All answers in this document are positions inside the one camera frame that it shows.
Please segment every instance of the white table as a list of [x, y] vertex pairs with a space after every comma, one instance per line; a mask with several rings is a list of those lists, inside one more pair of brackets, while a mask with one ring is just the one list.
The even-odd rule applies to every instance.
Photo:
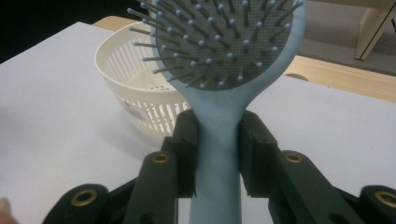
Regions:
[[[42, 222], [78, 185], [120, 186], [160, 149], [129, 123], [96, 71], [93, 55], [110, 34], [76, 23], [0, 64], [0, 197], [21, 224]], [[336, 187], [396, 189], [396, 104], [281, 77], [248, 109], [281, 149], [307, 155]], [[181, 201], [179, 223], [188, 208]], [[244, 196], [243, 210], [244, 224], [271, 223], [265, 200]]]

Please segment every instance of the plastic basket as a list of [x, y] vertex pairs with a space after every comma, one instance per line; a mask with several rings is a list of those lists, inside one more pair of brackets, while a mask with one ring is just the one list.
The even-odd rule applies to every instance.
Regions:
[[[150, 43], [150, 39], [148, 35], [131, 32], [130, 26], [102, 43], [95, 54], [96, 67], [132, 124], [161, 141], [172, 135], [177, 114], [190, 106], [162, 74], [151, 73], [158, 68], [155, 62], [142, 62], [142, 57], [152, 57], [152, 49], [136, 47], [134, 42]], [[141, 22], [133, 27], [149, 31], [149, 26]]]

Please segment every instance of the hairbrush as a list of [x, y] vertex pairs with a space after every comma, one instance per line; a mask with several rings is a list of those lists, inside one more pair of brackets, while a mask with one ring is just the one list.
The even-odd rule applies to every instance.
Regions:
[[304, 34], [304, 0], [139, 0], [150, 16], [158, 69], [198, 119], [196, 197], [191, 224], [242, 222], [237, 125], [248, 104], [276, 81]]

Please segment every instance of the hairbrush head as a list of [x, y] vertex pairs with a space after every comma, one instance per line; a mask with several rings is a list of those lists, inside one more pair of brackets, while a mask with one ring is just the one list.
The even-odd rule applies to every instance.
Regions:
[[169, 58], [182, 51], [185, 56], [159, 63], [178, 68], [168, 79], [190, 88], [223, 91], [250, 82], [274, 63], [289, 39], [292, 12], [303, 1], [155, 3], [156, 19], [144, 19], [156, 35], [167, 37], [155, 39], [160, 46], [156, 53]]

